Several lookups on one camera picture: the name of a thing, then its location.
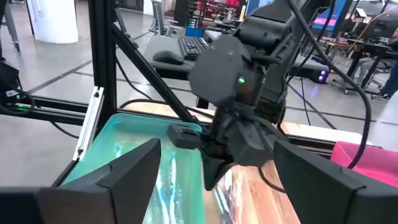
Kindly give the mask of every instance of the person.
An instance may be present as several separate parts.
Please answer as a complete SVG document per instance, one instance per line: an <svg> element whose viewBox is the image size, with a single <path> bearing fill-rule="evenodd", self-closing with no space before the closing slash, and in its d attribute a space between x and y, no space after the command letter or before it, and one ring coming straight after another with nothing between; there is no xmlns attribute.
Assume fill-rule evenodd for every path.
<svg viewBox="0 0 398 224"><path fill-rule="evenodd" d="M361 58L356 66L356 68L354 69L353 73L355 74L355 72L357 71L358 67L360 68L359 70L359 76L356 79L356 83L357 84L361 84L362 81L364 80L365 76L368 74L368 71L371 69L374 61L375 61L376 57L368 57L368 58ZM383 59L379 62L379 64L377 65L376 68L381 68L381 69L385 69L385 68L389 68L392 67L392 65L394 64L394 61L391 59Z"/></svg>
<svg viewBox="0 0 398 224"><path fill-rule="evenodd" d="M382 100L390 100L395 92L398 91L398 62L391 68L390 77L384 87L380 90Z"/></svg>
<svg viewBox="0 0 398 224"><path fill-rule="evenodd" d="M393 39L390 41L389 46L393 51L398 51L398 29L392 36ZM398 91L398 60L395 61L391 68L390 77L387 80L384 87L380 90L379 95L381 95L382 100L389 100Z"/></svg>

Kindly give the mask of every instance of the concrete floor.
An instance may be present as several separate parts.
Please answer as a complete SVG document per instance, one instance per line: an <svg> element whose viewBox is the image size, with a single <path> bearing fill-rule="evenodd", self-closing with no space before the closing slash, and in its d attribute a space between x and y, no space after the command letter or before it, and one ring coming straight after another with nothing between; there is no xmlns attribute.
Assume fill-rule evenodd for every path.
<svg viewBox="0 0 398 224"><path fill-rule="evenodd" d="M4 56L20 70L25 90L39 96L88 102L93 87L90 28L87 5L77 5L80 40L75 44L55 45L38 42L30 32L25 5L13 4L12 13L18 31L21 52L17 53L11 38L2 27L1 40ZM152 22L149 16L123 11L123 18L139 50L145 51L151 34L147 33ZM136 87L156 100L161 97L146 85L148 81L137 68L118 50L117 55ZM187 106L195 106L196 96L190 93L188 82L165 80ZM304 80L305 96L312 125L362 132L364 106L358 94L344 95L330 85L317 85ZM142 96L132 90L126 82L118 81L118 104ZM386 149L398 151L398 95L390 101L371 100L373 122L369 140ZM292 80L287 97L286 121L307 124L303 110L300 82ZM70 138L49 122L0 116L0 185L50 185L71 161L76 139ZM78 134L80 127L62 124L71 133Z"/></svg>

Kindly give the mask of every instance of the office chair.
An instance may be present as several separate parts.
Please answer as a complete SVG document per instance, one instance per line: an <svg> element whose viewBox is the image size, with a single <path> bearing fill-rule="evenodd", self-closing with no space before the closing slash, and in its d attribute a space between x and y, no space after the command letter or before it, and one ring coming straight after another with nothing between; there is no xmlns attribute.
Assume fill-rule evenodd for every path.
<svg viewBox="0 0 398 224"><path fill-rule="evenodd" d="M171 37L173 34L176 34L178 30L182 30L181 27L173 26L173 24L176 24L177 21L167 20L170 25L164 25L164 10L161 2L152 0L152 7L154 10L154 20L149 31L153 32L155 35Z"/></svg>
<svg viewBox="0 0 398 224"><path fill-rule="evenodd" d="M368 83L367 83L366 85L369 86L371 83L374 83L374 84L377 85L378 88L383 88L383 87L384 87L384 84L381 83L379 80L377 80L377 79L375 78L375 76L376 76L377 74L382 74L382 73L388 73L388 74L389 74L390 71L391 71L391 66L388 66L388 67L386 67L386 68L377 68L377 69L374 71L373 75L371 76L371 78L369 79L369 81L368 81Z"/></svg>

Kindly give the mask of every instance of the teal container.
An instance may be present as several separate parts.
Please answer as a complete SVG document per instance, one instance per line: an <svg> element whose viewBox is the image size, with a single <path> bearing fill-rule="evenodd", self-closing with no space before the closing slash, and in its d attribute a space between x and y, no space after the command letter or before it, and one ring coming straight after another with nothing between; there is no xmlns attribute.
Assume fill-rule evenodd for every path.
<svg viewBox="0 0 398 224"><path fill-rule="evenodd" d="M162 157L144 223L205 223L200 152L175 147L166 134L170 124L183 124L201 131L197 124L130 114L113 115L64 184L108 164L151 138L159 138Z"/></svg>

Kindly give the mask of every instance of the pink cloth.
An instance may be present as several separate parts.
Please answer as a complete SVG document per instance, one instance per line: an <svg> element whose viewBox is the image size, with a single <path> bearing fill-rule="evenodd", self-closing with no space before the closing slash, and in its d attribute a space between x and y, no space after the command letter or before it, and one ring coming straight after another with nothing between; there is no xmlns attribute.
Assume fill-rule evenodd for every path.
<svg viewBox="0 0 398 224"><path fill-rule="evenodd" d="M358 148L357 144L337 142L330 160L347 167L354 159ZM366 146L362 158L353 170L385 184L398 187L398 152Z"/></svg>

